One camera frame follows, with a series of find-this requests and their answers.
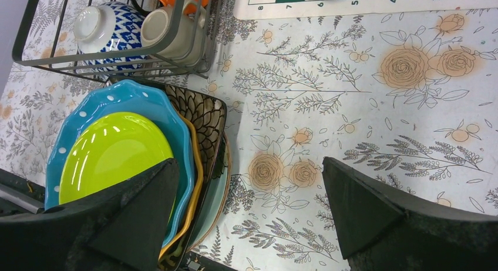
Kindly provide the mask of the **black floral square plate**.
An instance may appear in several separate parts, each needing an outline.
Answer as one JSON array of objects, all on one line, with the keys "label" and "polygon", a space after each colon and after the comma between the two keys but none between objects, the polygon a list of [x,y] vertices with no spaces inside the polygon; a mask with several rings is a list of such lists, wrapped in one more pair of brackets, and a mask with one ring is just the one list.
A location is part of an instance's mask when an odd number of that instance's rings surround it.
[{"label": "black floral square plate", "polygon": [[180,239],[176,240],[172,247],[167,249],[165,255],[159,261],[160,267],[163,261],[172,264],[172,257],[180,257],[185,250],[194,251],[194,249],[189,250],[189,241],[194,226],[198,221],[198,216],[222,147],[221,143],[225,135],[224,127],[227,118],[227,105],[220,99],[191,91],[181,86],[139,78],[136,78],[135,82],[165,92],[179,114],[195,127],[200,158],[203,165],[204,183],[198,198],[196,213],[193,216],[189,230]]}]

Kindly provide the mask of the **mint green flower plate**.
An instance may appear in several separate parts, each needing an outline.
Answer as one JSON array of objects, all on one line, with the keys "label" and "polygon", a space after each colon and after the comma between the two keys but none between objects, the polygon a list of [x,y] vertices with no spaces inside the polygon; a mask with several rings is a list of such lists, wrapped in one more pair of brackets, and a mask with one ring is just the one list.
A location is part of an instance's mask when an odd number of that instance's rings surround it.
[{"label": "mint green flower plate", "polygon": [[198,221],[191,234],[189,250],[198,246],[215,228],[227,200],[231,179],[231,154],[227,135],[224,135],[221,145],[216,168],[211,176]]}]

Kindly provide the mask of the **blue polka dot plate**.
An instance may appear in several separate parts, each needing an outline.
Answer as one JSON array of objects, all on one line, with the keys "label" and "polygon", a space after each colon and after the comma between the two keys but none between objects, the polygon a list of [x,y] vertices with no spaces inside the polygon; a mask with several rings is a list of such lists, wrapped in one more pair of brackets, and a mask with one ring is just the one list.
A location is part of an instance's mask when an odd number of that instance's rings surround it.
[{"label": "blue polka dot plate", "polygon": [[180,168],[179,186],[162,246],[171,243],[180,231],[187,204],[196,181],[190,131],[165,92],[124,79],[110,87],[91,91],[65,119],[46,166],[45,209],[59,205],[59,184],[70,148],[85,129],[99,118],[114,112],[133,112],[155,123],[168,140]]}]

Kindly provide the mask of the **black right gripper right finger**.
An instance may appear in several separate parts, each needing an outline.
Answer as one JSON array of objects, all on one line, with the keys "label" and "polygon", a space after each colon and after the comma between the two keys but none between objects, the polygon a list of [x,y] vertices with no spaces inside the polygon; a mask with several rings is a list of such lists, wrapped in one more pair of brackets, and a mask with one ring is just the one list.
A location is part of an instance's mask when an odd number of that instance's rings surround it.
[{"label": "black right gripper right finger", "polygon": [[352,270],[496,270],[497,217],[442,206],[326,157],[322,178]]}]

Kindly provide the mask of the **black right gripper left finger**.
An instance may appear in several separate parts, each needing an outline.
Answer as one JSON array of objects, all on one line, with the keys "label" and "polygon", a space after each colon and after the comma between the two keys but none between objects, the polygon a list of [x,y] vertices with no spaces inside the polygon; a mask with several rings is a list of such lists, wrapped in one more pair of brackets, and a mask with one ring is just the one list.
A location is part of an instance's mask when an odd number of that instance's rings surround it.
[{"label": "black right gripper left finger", "polygon": [[156,270],[179,177],[166,159],[42,213],[1,217],[1,269]]}]

